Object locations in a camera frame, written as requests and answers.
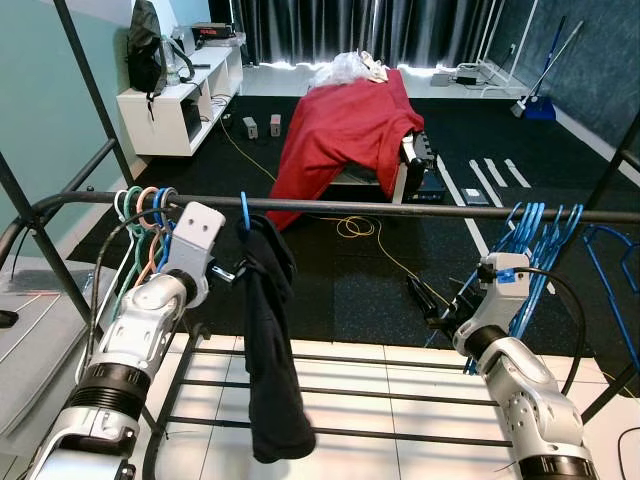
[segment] white shelf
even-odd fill
[[[152,104],[153,117],[147,108],[144,92],[129,88],[118,95],[118,106],[138,155],[191,156],[222,115],[225,106],[212,106],[210,97],[223,93],[233,96],[242,83],[239,48],[204,47],[190,57],[194,64],[209,64],[196,69],[191,83],[165,87]],[[180,102],[192,100],[202,122],[201,130],[189,141]]]

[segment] white tape line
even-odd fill
[[[489,172],[491,173],[491,175],[493,175],[493,178],[495,179],[498,186],[506,187],[507,182],[505,182],[504,178],[502,178],[502,175],[500,175],[500,172],[496,168],[496,164],[493,163],[493,160],[491,160],[490,158],[485,158],[484,163],[487,164],[487,168],[489,169]]]
[[[453,183],[453,179],[451,178],[451,175],[449,175],[449,172],[447,172],[447,168],[444,166],[444,162],[442,161],[440,155],[438,155],[438,170],[440,171],[440,176],[444,180],[444,183],[449,189],[449,193],[451,193],[451,196],[453,197],[453,201],[456,202],[456,205],[458,205],[459,207],[466,206],[464,204],[462,196],[460,195],[460,192],[458,191],[458,187],[456,187],[456,184]],[[485,255],[488,255],[489,249],[487,248],[487,244],[485,243],[484,238],[482,238],[480,230],[478,230],[478,225],[476,225],[475,220],[473,220],[472,218],[465,218],[464,223],[467,224],[467,228],[469,229],[471,238],[473,238],[480,256],[484,257]]]
[[[515,179],[518,180],[518,183],[520,185],[522,185],[524,188],[531,188],[531,185],[529,185],[529,182],[527,182],[527,180],[522,176],[515,163],[513,163],[508,158],[504,161],[504,163],[507,164],[507,167],[509,167],[509,171],[515,177]]]
[[[487,177],[485,177],[484,173],[482,173],[482,170],[480,170],[480,165],[478,165],[478,162],[476,162],[475,160],[471,160],[469,162],[469,165],[471,165],[471,169],[476,174],[476,177],[478,177],[478,180],[480,180],[480,183],[489,194],[489,197],[491,197],[491,201],[493,201],[493,204],[499,208],[504,207],[504,205],[502,204],[502,201],[500,200],[500,197],[498,197],[496,192],[493,190],[493,187],[489,183],[489,180],[487,180]],[[507,225],[511,230],[516,229],[516,226],[513,224],[511,220],[509,220],[509,223]],[[524,253],[527,257],[531,258],[531,250],[527,248],[527,250]],[[553,285],[551,285],[551,282],[547,282],[547,290],[551,295],[555,295],[556,293],[556,289],[553,287]]]

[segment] red cloth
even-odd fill
[[[315,200],[349,161],[375,170],[384,194],[393,195],[402,137],[422,131],[424,120],[411,108],[400,72],[387,73],[388,83],[358,79],[314,88],[300,99],[271,198]],[[299,215],[267,214],[279,230]]]

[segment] black curtain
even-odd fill
[[[490,0],[233,0],[247,60],[331,61],[369,51],[391,67],[475,59]]]

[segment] teal wall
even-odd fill
[[[127,29],[73,13],[98,87],[130,163],[135,154],[116,104],[128,87]],[[0,151],[35,202],[57,193],[105,142],[106,137],[74,60],[55,8],[38,0],[0,2]],[[120,171],[110,154],[87,185],[108,189]],[[86,212],[67,206],[49,224],[54,242]],[[0,229],[16,211],[0,189]],[[25,253],[39,250],[29,239]]]
[[[171,0],[171,7],[180,25],[211,21],[208,0]]]

